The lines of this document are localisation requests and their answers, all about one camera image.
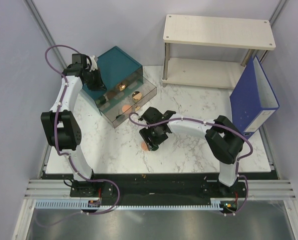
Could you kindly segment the teal drawer organizer box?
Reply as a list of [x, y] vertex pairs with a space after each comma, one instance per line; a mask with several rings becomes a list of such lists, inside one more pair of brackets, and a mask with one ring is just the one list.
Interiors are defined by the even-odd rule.
[[[130, 73], [137, 70], [139, 67], [143, 67], [138, 61], [117, 46], [114, 46], [100, 55], [97, 64], [100, 69], [102, 81], [107, 87], [107, 91]], [[90, 91], [87, 86], [84, 85], [81, 95], [98, 113], [100, 113], [95, 103], [95, 99], [107, 91]]]

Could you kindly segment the peach sponge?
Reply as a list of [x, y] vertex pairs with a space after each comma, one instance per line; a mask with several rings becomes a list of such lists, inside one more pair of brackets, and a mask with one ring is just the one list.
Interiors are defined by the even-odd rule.
[[131, 112], [132, 112], [132, 106], [131, 105], [124, 105], [123, 107], [122, 107], [122, 112], [124, 113], [124, 114], [130, 114]]
[[148, 144], [146, 142], [142, 142], [141, 143], [141, 148], [144, 150], [144, 151], [149, 151], [150, 150], [150, 147], [148, 146]]

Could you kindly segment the gold round jar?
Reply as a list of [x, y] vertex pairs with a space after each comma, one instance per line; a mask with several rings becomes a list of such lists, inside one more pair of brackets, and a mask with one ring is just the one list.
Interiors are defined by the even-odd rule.
[[132, 99], [133, 99], [134, 102], [137, 103], [138, 101], [140, 101], [142, 99], [142, 93], [139, 92], [139, 91], [133, 92]]

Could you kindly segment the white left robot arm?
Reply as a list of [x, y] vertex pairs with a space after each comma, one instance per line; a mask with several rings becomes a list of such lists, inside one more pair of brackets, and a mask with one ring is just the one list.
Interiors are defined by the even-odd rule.
[[99, 196], [98, 183], [92, 180], [93, 170], [81, 149], [82, 132], [73, 110], [84, 85], [91, 90], [105, 90], [96, 56], [75, 53], [72, 63], [60, 73], [61, 88], [55, 104], [41, 114], [47, 142], [55, 147], [59, 156], [65, 157], [73, 172], [71, 197]]

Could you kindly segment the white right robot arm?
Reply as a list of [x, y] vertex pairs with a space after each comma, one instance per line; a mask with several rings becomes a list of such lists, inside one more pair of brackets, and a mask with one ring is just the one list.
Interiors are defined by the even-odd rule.
[[175, 111], [159, 112], [149, 107], [139, 118], [147, 127], [139, 133], [150, 151], [168, 139], [168, 134], [185, 134], [205, 140], [214, 157], [220, 162], [218, 192], [229, 197], [236, 190], [237, 158], [243, 149], [244, 140], [235, 133], [239, 131], [226, 116], [201, 123], [200, 120], [181, 116]]

